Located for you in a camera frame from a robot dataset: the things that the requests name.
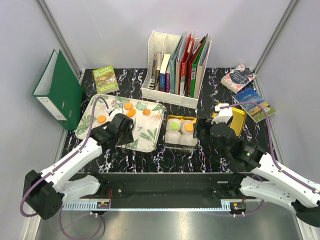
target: metal floor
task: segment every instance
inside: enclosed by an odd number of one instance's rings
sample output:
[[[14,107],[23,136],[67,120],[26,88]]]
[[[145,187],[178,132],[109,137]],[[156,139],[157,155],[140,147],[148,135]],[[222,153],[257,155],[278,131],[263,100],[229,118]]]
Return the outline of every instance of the metal floor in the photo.
[[[248,203],[248,212],[257,202]],[[74,238],[90,237],[99,220],[85,216],[68,226],[81,211],[64,211],[66,232]],[[287,209],[266,202],[248,217],[219,217],[207,212],[107,212],[103,229],[94,239],[101,240],[302,240],[297,220]],[[60,231],[58,214],[40,222],[36,240],[67,239]]]

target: orange disc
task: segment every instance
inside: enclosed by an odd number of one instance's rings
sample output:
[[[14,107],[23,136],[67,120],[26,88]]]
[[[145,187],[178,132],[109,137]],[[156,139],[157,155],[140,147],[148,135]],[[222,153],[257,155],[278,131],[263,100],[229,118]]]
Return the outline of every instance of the orange disc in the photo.
[[[192,123],[187,123],[185,126],[184,126],[184,129],[187,131],[187,132],[192,132],[194,130],[194,125]]]
[[[135,109],[131,109],[126,115],[128,117],[133,117],[136,114],[136,110]]]
[[[107,120],[105,115],[98,116],[98,123],[103,124]]]
[[[127,102],[125,105],[124,105],[124,108],[127,109],[127,110],[130,110],[134,107],[134,105],[131,103],[131,102]]]

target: white jar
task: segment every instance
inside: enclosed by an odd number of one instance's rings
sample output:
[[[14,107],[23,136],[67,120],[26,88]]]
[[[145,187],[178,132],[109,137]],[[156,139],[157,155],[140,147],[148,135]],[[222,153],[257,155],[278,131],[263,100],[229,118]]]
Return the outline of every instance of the white jar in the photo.
[[[194,138],[193,133],[182,134],[179,140],[180,145],[196,146],[197,143],[198,143],[198,139]]]
[[[178,131],[169,130],[165,133],[165,143],[166,144],[178,144],[181,133]]]
[[[181,132],[183,134],[193,134],[194,133],[194,122],[191,120],[185,120],[181,125]]]
[[[166,130],[167,131],[180,131],[182,122],[180,119],[177,118],[171,118],[168,120],[166,124]]]

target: green lid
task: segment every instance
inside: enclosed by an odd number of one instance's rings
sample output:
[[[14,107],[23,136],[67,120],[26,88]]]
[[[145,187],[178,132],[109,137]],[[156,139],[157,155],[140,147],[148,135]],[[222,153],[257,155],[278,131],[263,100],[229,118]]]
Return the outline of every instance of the green lid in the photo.
[[[179,124],[176,122],[171,123],[170,128],[174,131],[179,129]]]

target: floral tray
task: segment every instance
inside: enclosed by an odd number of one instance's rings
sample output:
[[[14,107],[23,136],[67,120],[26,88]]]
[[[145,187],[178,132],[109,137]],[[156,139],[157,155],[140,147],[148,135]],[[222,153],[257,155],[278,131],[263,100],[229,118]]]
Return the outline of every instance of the floral tray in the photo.
[[[127,114],[129,112],[124,108],[124,105],[126,103],[133,104],[133,108],[136,110],[136,113],[134,115],[135,126],[132,130],[134,142],[127,144],[125,146],[127,149],[149,153],[156,148],[166,108],[162,104],[156,102],[143,101],[106,94],[96,94],[91,98],[80,120],[80,123],[75,130],[75,136],[78,139],[83,140],[86,138],[88,134],[92,107],[95,99],[98,96],[103,97],[106,100],[109,108],[122,108],[124,114]],[[103,101],[99,99],[94,110],[94,118],[92,125],[93,128],[103,124],[98,123],[97,121],[98,117],[101,115],[106,116],[106,121],[110,121],[109,114],[106,111],[106,106],[103,103]]]

